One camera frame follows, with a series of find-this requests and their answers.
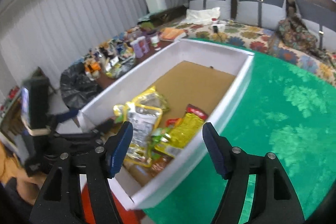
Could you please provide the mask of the green snack packet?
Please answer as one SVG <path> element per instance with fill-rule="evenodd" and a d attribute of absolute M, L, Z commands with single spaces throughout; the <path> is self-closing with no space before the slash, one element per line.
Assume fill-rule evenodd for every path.
<path fill-rule="evenodd" d="M 163 139 L 163 141 L 167 141 L 170 139 L 170 131 L 173 128 L 171 126 L 166 128 L 157 128 L 150 135 L 150 143 L 149 148 L 154 150 L 154 147 Z"/>

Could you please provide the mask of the black garbage bag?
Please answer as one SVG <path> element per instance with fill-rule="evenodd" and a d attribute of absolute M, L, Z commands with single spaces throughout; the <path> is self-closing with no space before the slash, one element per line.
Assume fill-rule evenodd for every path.
<path fill-rule="evenodd" d="M 102 91 L 102 87 L 85 74 L 82 62 L 72 64 L 60 76 L 60 94 L 69 109 L 83 108 Z"/>

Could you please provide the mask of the green patterned tablecloth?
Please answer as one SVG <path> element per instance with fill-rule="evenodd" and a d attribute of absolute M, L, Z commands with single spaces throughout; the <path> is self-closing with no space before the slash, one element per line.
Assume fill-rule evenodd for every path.
<path fill-rule="evenodd" d="M 335 87 L 256 52 L 251 82 L 223 135 L 249 154 L 276 154 L 308 217 L 335 181 Z M 205 156 L 146 214 L 155 223 L 210 223 L 226 184 Z"/>

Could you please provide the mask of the silver yellow snack packet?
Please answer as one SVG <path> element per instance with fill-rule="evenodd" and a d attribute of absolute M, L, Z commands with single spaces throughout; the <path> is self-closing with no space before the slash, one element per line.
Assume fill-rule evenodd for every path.
<path fill-rule="evenodd" d="M 162 109 L 135 102 L 126 102 L 124 105 L 115 105 L 113 112 L 116 122 L 130 122 L 133 125 L 133 137 L 127 150 L 125 161 L 150 167 L 151 134 L 161 121 Z"/>

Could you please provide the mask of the yellow snack packet in box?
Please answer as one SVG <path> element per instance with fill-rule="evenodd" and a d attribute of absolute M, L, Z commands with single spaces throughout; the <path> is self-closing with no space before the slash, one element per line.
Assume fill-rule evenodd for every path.
<path fill-rule="evenodd" d="M 154 149 L 175 158 L 198 133 L 208 117 L 200 108 L 188 104 L 182 118 L 166 121 L 168 129 Z"/>

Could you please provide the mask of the purple bottle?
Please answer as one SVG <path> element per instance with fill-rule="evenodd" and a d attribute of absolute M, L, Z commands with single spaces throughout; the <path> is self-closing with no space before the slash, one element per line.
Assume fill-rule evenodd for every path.
<path fill-rule="evenodd" d="M 131 43 L 130 43 L 134 53 L 135 53 L 135 57 L 136 58 L 142 58 L 143 57 L 143 51 L 142 51 L 142 48 L 140 46 L 140 43 L 139 43 L 139 40 L 133 40 Z"/>

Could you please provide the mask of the grey curtain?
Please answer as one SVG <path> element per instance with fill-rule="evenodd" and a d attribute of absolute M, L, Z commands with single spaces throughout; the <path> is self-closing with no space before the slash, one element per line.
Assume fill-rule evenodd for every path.
<path fill-rule="evenodd" d="M 1 0 L 1 96 L 41 68 L 61 73 L 98 43 L 150 12 L 187 0 Z"/>

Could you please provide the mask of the white foam storage box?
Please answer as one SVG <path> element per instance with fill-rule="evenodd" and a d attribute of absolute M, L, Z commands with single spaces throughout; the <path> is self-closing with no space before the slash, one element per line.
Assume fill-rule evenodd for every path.
<path fill-rule="evenodd" d="M 151 86 L 168 101 L 164 119 L 180 118 L 187 105 L 204 110 L 218 132 L 234 114 L 249 85 L 252 52 L 199 40 L 182 39 L 166 46 L 107 87 L 80 110 L 77 118 L 87 132 L 113 115 L 113 107 L 130 101 Z M 126 169 L 109 186 L 126 210 L 148 209 L 166 198 L 206 155 L 197 133 L 177 157 L 146 185 Z"/>

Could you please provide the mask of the orange book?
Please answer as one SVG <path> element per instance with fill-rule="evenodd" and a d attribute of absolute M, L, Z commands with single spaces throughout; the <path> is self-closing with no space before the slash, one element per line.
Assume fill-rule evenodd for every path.
<path fill-rule="evenodd" d="M 160 40 L 175 42 L 176 40 L 180 40 L 182 38 L 187 37 L 187 34 L 184 30 L 176 29 L 172 27 L 164 28 L 159 36 Z"/>

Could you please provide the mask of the floral bed sheet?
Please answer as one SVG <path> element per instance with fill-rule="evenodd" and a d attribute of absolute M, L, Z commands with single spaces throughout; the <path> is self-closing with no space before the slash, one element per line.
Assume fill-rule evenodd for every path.
<path fill-rule="evenodd" d="M 232 20 L 214 21 L 209 24 L 189 24 L 181 20 L 149 30 L 143 35 L 140 34 L 140 27 L 134 27 L 90 50 L 84 56 L 85 74 L 90 80 L 97 79 L 100 73 L 108 73 L 111 76 L 110 73 L 114 73 L 127 61 L 135 58 L 130 45 L 133 40 L 145 36 L 149 42 L 152 35 L 160 36 L 163 29 L 167 27 L 184 30 L 187 34 L 186 38 L 189 39 L 205 39 L 270 54 L 335 85 L 335 69 L 315 57 L 284 45 L 276 31 Z"/>

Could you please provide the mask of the dark floral cloth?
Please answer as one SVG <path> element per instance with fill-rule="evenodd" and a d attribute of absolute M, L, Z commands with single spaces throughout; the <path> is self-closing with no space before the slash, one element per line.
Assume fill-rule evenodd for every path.
<path fill-rule="evenodd" d="M 335 69 L 335 60 L 326 50 L 321 50 L 317 37 L 306 27 L 297 14 L 287 17 L 278 23 L 276 30 L 284 45 L 315 57 L 325 65 Z"/>

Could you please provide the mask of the grey pillow right of centre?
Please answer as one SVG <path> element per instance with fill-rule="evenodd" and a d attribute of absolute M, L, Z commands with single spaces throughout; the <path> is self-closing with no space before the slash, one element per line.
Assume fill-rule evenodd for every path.
<path fill-rule="evenodd" d="M 316 46 L 335 52 L 335 12 L 306 0 L 295 0 L 295 8 L 308 31 L 317 37 Z"/>

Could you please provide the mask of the white folded pillow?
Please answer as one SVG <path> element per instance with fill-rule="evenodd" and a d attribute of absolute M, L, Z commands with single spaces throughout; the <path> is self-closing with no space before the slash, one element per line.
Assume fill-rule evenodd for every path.
<path fill-rule="evenodd" d="M 206 10 L 187 9 L 185 23 L 189 24 L 209 24 L 213 19 L 217 20 L 221 15 L 220 7 Z"/>

